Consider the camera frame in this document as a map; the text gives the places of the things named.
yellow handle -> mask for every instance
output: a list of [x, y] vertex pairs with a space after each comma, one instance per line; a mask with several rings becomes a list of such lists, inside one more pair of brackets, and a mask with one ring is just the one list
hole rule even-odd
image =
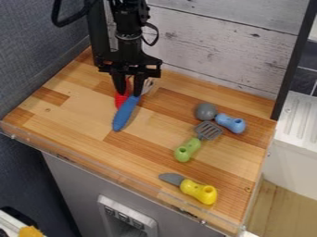
[[185, 194], [195, 197], [199, 202], [212, 205], [217, 199], [217, 190], [210, 185], [201, 185], [194, 181], [183, 180], [181, 191]]

blue handle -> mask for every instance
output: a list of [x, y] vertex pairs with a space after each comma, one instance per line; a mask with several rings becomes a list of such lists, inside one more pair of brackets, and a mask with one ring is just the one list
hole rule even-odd
[[140, 96], [130, 96], [121, 108], [117, 111], [115, 117], [112, 121], [112, 130], [120, 131], [125, 124], [129, 121], [131, 114], [134, 111], [134, 108], [139, 103]]
[[240, 134], [246, 129], [246, 122], [244, 119], [231, 118], [225, 114], [218, 114], [215, 118], [216, 122], [223, 127], [226, 127], [233, 133]]

toy utensil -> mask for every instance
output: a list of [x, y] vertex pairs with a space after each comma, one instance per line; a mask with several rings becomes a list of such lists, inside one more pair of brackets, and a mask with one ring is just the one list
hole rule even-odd
[[213, 186], [198, 184], [176, 173], [160, 174], [158, 178], [180, 187], [183, 193], [195, 197], [199, 202], [205, 205], [212, 205], [216, 202], [218, 193]]
[[196, 119], [202, 121], [213, 120], [217, 114], [218, 111], [216, 106], [210, 103], [199, 104], [195, 109]]
[[140, 97], [141, 96], [135, 97], [132, 95], [126, 100], [126, 102], [123, 103], [113, 118], [112, 130], [120, 131], [125, 126], [133, 113], [134, 108], [139, 103]]
[[231, 118], [223, 113], [217, 115], [215, 120], [219, 125], [222, 125], [223, 127], [236, 134], [242, 133], [247, 126], [244, 119]]
[[192, 138], [174, 151], [174, 156], [178, 161], [187, 162], [200, 148], [202, 139], [213, 140], [222, 134], [222, 129], [209, 121], [203, 121], [195, 127], [195, 132], [198, 135], [196, 138]]

gray spatula head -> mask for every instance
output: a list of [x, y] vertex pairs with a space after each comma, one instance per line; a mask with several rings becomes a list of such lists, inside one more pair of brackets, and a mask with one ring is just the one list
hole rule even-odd
[[213, 140], [222, 134], [222, 129], [210, 121], [203, 121], [195, 127], [198, 139]]

yellow object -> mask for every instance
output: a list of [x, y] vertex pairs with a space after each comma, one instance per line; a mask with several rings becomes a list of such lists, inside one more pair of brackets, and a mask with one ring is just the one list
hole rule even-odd
[[19, 229], [19, 237], [44, 237], [43, 234], [33, 226]]
[[217, 190], [210, 185], [201, 185], [185, 179], [182, 181], [180, 188], [183, 193], [195, 197], [199, 202], [206, 205], [212, 205], [217, 200]]

